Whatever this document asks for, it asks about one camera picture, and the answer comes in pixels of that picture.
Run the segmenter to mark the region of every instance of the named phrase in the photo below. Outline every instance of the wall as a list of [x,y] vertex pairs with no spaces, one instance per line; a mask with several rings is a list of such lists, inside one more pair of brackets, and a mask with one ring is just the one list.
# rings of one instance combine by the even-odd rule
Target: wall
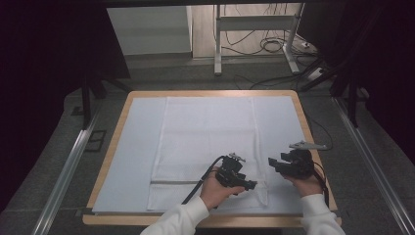
[[124,55],[192,51],[190,7],[110,8],[107,11]]

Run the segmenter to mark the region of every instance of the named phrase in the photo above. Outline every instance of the black curtain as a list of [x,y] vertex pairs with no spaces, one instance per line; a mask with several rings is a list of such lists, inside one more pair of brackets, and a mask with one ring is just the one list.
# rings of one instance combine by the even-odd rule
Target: black curtain
[[414,2],[389,1],[354,70],[369,93],[367,109],[415,164],[414,12]]
[[85,79],[129,73],[102,5],[2,1],[0,30],[3,210],[56,128],[65,97]]

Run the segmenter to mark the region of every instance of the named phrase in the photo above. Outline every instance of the cable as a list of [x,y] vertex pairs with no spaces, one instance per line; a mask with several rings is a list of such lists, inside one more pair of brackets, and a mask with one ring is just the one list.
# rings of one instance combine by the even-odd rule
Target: cable
[[[224,15],[224,16],[226,16],[226,6],[227,6],[227,5],[225,5],[225,6],[224,6],[224,9],[223,9],[223,15]],[[237,7],[237,6],[238,6],[238,5],[235,5],[235,9],[236,9],[236,11],[238,12],[239,16],[241,16],[241,13],[239,12],[239,10],[238,10],[238,7]],[[252,30],[250,33],[248,33],[247,35],[245,35],[242,39],[240,39],[240,40],[238,40],[237,42],[234,42],[234,43],[232,43],[232,42],[230,42],[230,41],[229,41],[228,31],[225,31],[225,36],[226,36],[226,40],[228,41],[229,45],[233,46],[233,45],[236,45],[236,44],[238,44],[238,43],[242,42],[243,40],[245,40],[247,37],[249,37],[249,36],[250,36],[251,34],[253,34],[254,32],[255,32],[255,30]]]
[[316,123],[318,126],[320,126],[323,130],[324,130],[324,132],[326,132],[326,134],[327,134],[327,136],[329,136],[329,138],[330,138],[330,144],[329,144],[329,147],[327,148],[327,150],[332,150],[333,149],[333,137],[332,137],[332,135],[329,133],[329,131],[322,125],[322,124],[320,124],[319,122],[317,122],[315,119],[313,119],[305,110],[303,110],[303,112],[304,112],[304,115],[305,115],[305,118],[306,118],[306,120],[307,120],[307,122],[308,122],[308,126],[310,126],[310,130],[311,130],[311,133],[313,132],[312,131],[312,129],[311,129],[311,124],[310,124],[310,121],[312,121],[312,122],[314,122],[314,123]]
[[226,49],[226,50],[230,50],[230,51],[233,51],[233,52],[236,52],[236,53],[239,53],[239,54],[241,54],[241,55],[246,55],[246,56],[255,55],[255,54],[258,54],[259,52],[263,51],[263,48],[262,48],[262,49],[260,49],[259,51],[256,51],[256,52],[252,52],[252,53],[244,53],[244,52],[240,52],[240,51],[237,51],[237,50],[232,49],[232,48],[229,48],[229,47],[221,47],[221,48],[222,48],[222,49]]
[[[269,30],[266,32],[265,38],[262,38],[260,40],[259,46],[263,50],[265,50],[265,51],[267,51],[269,53],[277,53],[277,52],[281,51],[283,49],[283,46],[281,45],[280,41],[278,40],[279,38],[276,38],[276,37],[267,37],[268,36],[268,32],[269,32]],[[269,49],[266,48],[266,46],[268,44],[277,44],[279,47],[276,50],[269,50]]]
[[323,173],[323,179],[324,179],[324,182],[326,183],[327,182],[327,176],[326,176],[326,172],[324,171],[324,168],[323,168],[323,166],[321,166],[321,164],[318,164],[318,163],[314,163],[315,165],[318,165],[318,167],[321,169],[321,171],[322,171],[322,173]]
[[213,11],[212,11],[212,18],[213,18],[213,21],[212,21],[212,28],[213,28],[213,39],[214,39],[214,41],[216,41],[216,35],[215,35],[215,33],[214,33],[214,30],[216,29],[216,27],[214,26],[214,23],[216,22],[216,16],[214,15],[214,7],[215,7],[215,5],[213,5],[212,6],[213,7]]
[[211,173],[211,170],[213,169],[214,165],[217,164],[217,162],[219,162],[219,160],[224,159],[223,156],[220,156],[219,158],[217,158],[213,164],[211,164],[207,171],[205,172],[205,174],[201,177],[201,179],[199,180],[199,182],[196,184],[196,186],[193,188],[192,192],[190,192],[190,194],[186,197],[186,199],[183,201],[182,205],[187,204],[190,199],[192,199],[192,197],[195,195],[195,193],[198,191],[198,189],[202,186],[202,184],[204,183],[205,179],[208,177],[208,175]]
[[260,82],[256,82],[256,83],[254,83],[251,87],[250,87],[250,90],[251,89],[253,89],[254,87],[256,87],[256,86],[258,86],[258,85],[261,85],[261,83],[264,83],[264,82],[269,82],[269,81],[272,81],[272,80],[275,80],[275,79],[280,79],[280,78],[292,78],[293,79],[293,81],[296,79],[296,78],[298,78],[298,82],[297,82],[297,87],[296,87],[296,89],[293,89],[293,90],[295,90],[295,91],[297,91],[298,92],[298,83],[299,83],[299,81],[300,81],[300,78],[302,78],[302,76],[303,75],[305,75],[305,74],[307,74],[308,72],[310,72],[312,69],[314,69],[319,63],[320,63],[321,61],[319,61],[319,60],[316,60],[316,61],[314,61],[309,67],[307,67],[307,68],[305,68],[305,70],[303,70],[301,73],[299,73],[299,74],[296,74],[296,75],[291,75],[291,76],[280,76],[280,77],[273,77],[273,78],[268,78],[268,79],[265,79],[265,80],[263,80],[263,81],[260,81]]
[[300,77],[296,82],[296,88],[292,88],[292,89],[295,90],[296,92],[299,92],[300,79],[303,78],[305,74],[309,74],[311,70],[317,68],[317,66],[320,65],[322,62],[323,62],[323,59],[317,58],[317,60],[313,61],[310,66],[305,68],[305,70],[300,74]]
[[329,207],[329,188],[326,185],[326,177],[324,177],[323,179],[316,170],[313,171],[313,175],[317,178],[318,182],[320,183],[320,186],[323,189],[324,201],[326,202],[327,207]]
[[[263,83],[263,82],[273,81],[273,80],[276,80],[276,79],[284,79],[284,78],[290,78],[290,79],[289,79],[289,80],[286,80],[286,81],[280,81],[280,82],[274,83],[274,84],[272,84],[272,85],[265,85],[265,84],[261,84],[261,83]],[[260,81],[260,82],[256,82],[256,83],[254,83],[254,84],[250,87],[250,90],[252,90],[254,87],[256,87],[256,86],[258,86],[258,85],[261,85],[261,86],[275,86],[275,85],[282,84],[282,83],[285,83],[285,82],[290,82],[290,81],[293,81],[293,80],[295,80],[296,78],[297,78],[297,76],[295,75],[295,76],[280,76],[280,77],[274,77],[274,78],[266,79],[266,80],[263,80],[263,81]]]

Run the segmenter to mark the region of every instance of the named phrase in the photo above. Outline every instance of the white towel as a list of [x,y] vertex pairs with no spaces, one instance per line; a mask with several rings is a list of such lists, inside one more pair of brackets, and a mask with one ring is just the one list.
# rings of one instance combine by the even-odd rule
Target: white towel
[[181,203],[214,160],[230,153],[246,159],[240,172],[258,184],[220,208],[266,206],[253,98],[167,98],[148,210],[168,210]]

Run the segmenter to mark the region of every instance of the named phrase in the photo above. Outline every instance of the metal frame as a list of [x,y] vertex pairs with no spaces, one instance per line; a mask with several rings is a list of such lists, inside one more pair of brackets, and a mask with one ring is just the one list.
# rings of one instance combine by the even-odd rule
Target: metal frame
[[243,30],[289,30],[287,43],[283,45],[284,55],[288,61],[293,74],[300,73],[291,48],[294,37],[299,27],[304,3],[293,16],[250,16],[250,17],[220,17],[220,5],[216,5],[216,51],[214,55],[214,74],[222,74],[222,56],[220,46],[221,31],[243,31]]
[[412,219],[403,205],[402,201],[399,199],[399,196],[393,190],[390,185],[387,177],[384,175],[381,167],[376,161],[375,156],[373,156],[370,148],[366,144],[363,136],[360,134],[358,128],[355,128],[353,123],[349,120],[347,116],[347,107],[345,102],[341,98],[333,98],[333,102],[337,106],[342,117],[343,122],[345,123],[346,129],[350,134],[351,138],[354,141],[354,144],[357,147],[363,161],[366,163],[366,166],[370,173],[372,174],[375,183],[378,186],[379,191],[385,199],[385,202],[388,204],[392,215],[394,216],[397,225],[400,227],[402,234],[411,235],[415,234],[415,227]]
[[72,180],[73,174],[88,142],[89,136],[91,135],[94,125],[98,119],[98,113],[100,112],[101,105],[102,100],[98,100],[92,119],[89,121],[86,128],[79,132],[73,148],[70,151],[67,162],[65,163],[64,168],[55,183],[52,193],[43,208],[42,214],[39,216],[39,219],[34,226],[31,233],[32,235],[48,234],[56,213],[61,205],[62,199],[68,190],[70,181]]

